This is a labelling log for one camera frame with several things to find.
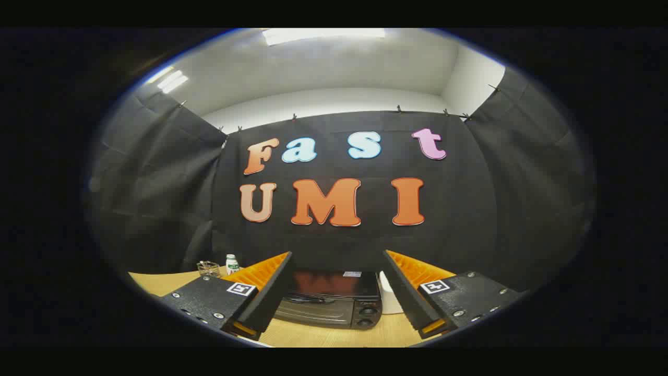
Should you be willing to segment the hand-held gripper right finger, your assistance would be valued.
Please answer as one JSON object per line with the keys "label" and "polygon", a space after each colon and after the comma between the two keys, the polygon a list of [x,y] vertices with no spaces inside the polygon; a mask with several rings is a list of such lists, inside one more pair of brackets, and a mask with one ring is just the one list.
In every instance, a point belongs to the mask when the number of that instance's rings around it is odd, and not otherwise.
{"label": "hand-held gripper right finger", "polygon": [[480,272],[454,274],[391,250],[383,251],[383,262],[404,314],[422,339],[461,330],[522,298]]}

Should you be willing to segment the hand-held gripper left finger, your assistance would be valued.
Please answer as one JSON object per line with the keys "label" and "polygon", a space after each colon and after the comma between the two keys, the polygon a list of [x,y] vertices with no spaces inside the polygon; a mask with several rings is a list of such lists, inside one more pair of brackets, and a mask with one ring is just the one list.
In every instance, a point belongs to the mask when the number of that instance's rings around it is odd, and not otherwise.
{"label": "hand-held gripper left finger", "polygon": [[212,330],[259,340],[286,295],[293,272],[293,253],[284,252],[229,276],[201,275],[159,300]]}

